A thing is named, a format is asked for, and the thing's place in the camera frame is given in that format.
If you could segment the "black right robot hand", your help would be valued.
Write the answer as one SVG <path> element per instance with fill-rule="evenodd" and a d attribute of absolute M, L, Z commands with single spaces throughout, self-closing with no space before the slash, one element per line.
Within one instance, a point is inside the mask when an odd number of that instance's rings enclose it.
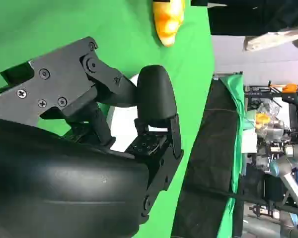
<path fill-rule="evenodd" d="M 0 238 L 130 238 L 184 151 L 166 69 L 132 83 L 86 37 L 1 73 Z"/>

